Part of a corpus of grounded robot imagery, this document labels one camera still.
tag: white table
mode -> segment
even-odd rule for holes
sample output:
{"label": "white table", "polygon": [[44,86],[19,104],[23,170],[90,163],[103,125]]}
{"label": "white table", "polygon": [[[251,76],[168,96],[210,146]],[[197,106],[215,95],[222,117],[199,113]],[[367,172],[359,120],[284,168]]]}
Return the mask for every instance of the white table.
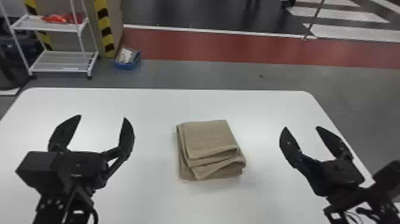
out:
{"label": "white table", "polygon": [[[278,144],[288,126],[304,153],[333,159],[315,127],[342,135],[312,95],[62,88],[23,92],[0,121],[0,223],[32,222],[39,194],[14,171],[28,151],[46,150],[55,127],[75,114],[82,114],[82,120],[69,145],[72,150],[116,146],[123,117],[131,121],[136,134],[130,158],[93,197],[100,224],[328,223],[322,212],[327,201],[313,194]],[[180,180],[175,125],[212,119],[228,120],[248,160],[243,175],[205,182]],[[366,178],[363,186],[369,186],[371,176],[354,156]]]}

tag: folded towel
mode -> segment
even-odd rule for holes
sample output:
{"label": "folded towel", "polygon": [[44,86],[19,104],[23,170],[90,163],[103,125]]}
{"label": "folded towel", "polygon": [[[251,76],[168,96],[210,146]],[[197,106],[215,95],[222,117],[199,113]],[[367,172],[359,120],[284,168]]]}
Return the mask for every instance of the folded towel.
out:
{"label": "folded towel", "polygon": [[192,168],[192,172],[196,179],[201,181],[206,179],[208,176],[216,173],[218,175],[221,169],[240,169],[242,170],[246,166],[246,159],[240,152],[239,156],[228,158],[227,160],[220,161],[218,163],[211,163],[204,166],[196,166]]}
{"label": "folded towel", "polygon": [[190,159],[199,159],[231,151],[237,153],[238,144],[226,120],[187,122],[182,124],[185,148]]}
{"label": "folded towel", "polygon": [[[185,162],[185,158],[183,157],[183,148],[179,148],[179,176],[181,179],[189,180],[189,181],[197,181],[193,171],[187,166]],[[224,179],[224,178],[232,178],[235,176],[240,176],[242,174],[242,167],[236,166],[236,164],[231,163],[230,165],[221,168],[217,172],[214,172],[204,178],[203,180],[211,180],[211,179]]]}
{"label": "folded towel", "polygon": [[[181,144],[183,144],[181,147],[186,149],[186,143],[185,143],[185,132],[183,130],[183,125],[178,125],[176,127],[177,133],[178,133],[178,138],[183,139]],[[228,150],[222,153],[217,153],[211,156],[203,157],[203,158],[198,158],[198,159],[190,159],[188,156],[188,152],[186,150],[183,150],[182,152],[183,157],[185,158],[186,164],[189,167],[195,167],[195,166],[201,166],[201,165],[206,165],[210,163],[215,163],[218,161],[226,160],[228,158],[232,158],[238,155],[238,150]]]}
{"label": "folded towel", "polygon": [[[197,136],[197,139],[203,140],[194,141],[196,138],[192,138],[192,141],[188,141],[186,139],[187,125],[189,125],[190,130],[189,136]],[[197,125],[200,127],[200,130],[195,130],[195,126]],[[215,133],[216,137],[211,136],[210,133]],[[246,160],[241,149],[225,120],[191,122],[178,125],[177,139],[179,145],[179,173],[182,179],[202,181],[239,176],[242,174],[242,169],[246,166]],[[197,148],[193,147],[192,149],[195,148],[194,152],[196,155],[202,154],[203,157],[190,158],[189,150],[187,149],[188,142],[192,146],[196,145]],[[206,150],[201,147],[211,149],[211,154],[206,155]]]}

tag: hazard stripe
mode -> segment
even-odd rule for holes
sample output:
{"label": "hazard stripe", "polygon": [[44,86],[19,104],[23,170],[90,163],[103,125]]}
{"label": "hazard stripe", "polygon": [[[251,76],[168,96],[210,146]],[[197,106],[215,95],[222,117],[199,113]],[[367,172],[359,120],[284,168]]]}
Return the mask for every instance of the hazard stripe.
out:
{"label": "hazard stripe", "polygon": [[106,0],[94,1],[105,56],[112,58],[115,56],[115,46],[113,32],[111,30],[111,22],[108,16],[108,5]]}
{"label": "hazard stripe", "polygon": [[[38,7],[35,0],[24,0],[24,3],[29,14],[38,15]],[[46,49],[52,51],[53,47],[51,46],[50,36],[46,32],[38,32],[38,34],[38,38],[43,42]]]}

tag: white metal shelf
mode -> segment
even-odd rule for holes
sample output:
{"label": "white metal shelf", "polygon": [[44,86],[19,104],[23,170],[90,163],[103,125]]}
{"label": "white metal shelf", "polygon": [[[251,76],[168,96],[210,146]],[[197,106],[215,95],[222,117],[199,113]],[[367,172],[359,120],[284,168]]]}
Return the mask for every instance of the white metal shelf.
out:
{"label": "white metal shelf", "polygon": [[[87,73],[86,77],[88,79],[92,78],[93,65],[99,56],[99,51],[97,48],[95,35],[93,33],[93,28],[89,22],[88,11],[85,6],[85,1],[80,0],[80,2],[82,4],[82,9],[85,13],[85,18],[83,19],[82,24],[48,23],[47,21],[43,21],[40,16],[30,15],[26,10],[26,14],[11,25],[7,17],[7,14],[5,12],[4,6],[2,4],[2,0],[0,0],[1,13],[5,17],[7,25],[10,27],[12,38],[14,39],[15,44],[17,45],[18,51],[22,57],[24,65],[31,77],[35,77],[33,75],[33,72],[41,71],[41,72],[85,72]],[[77,13],[75,10],[74,0],[70,0],[70,5],[71,5],[72,17],[76,23]],[[86,26],[89,26],[90,34],[92,35],[92,40],[95,47],[95,52],[86,52],[85,47],[83,46],[82,31]],[[26,60],[24,52],[22,51],[22,47],[15,34],[15,30],[31,30],[36,33],[36,36],[38,36],[38,31],[77,33],[77,38],[79,41],[81,51],[80,52],[47,51],[45,44],[39,38],[44,51],[40,54],[40,56],[36,59],[36,61],[31,66],[29,66],[29,63]]]}
{"label": "white metal shelf", "polygon": [[98,52],[44,51],[29,68],[30,72],[90,72]]}
{"label": "white metal shelf", "polygon": [[14,30],[34,30],[34,31],[53,31],[81,33],[88,23],[88,18],[82,21],[82,24],[59,24],[43,21],[41,16],[25,14],[17,20],[11,28]]}

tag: blue basket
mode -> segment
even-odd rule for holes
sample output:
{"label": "blue basket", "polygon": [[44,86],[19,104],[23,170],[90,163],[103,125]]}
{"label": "blue basket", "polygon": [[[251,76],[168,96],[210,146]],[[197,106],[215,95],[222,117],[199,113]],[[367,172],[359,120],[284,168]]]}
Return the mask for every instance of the blue basket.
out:
{"label": "blue basket", "polygon": [[124,69],[124,70],[132,70],[134,69],[138,64],[140,59],[142,58],[142,53],[139,51],[136,54],[135,59],[132,61],[132,63],[119,63],[117,61],[114,61],[114,67],[118,68],[118,69]]}

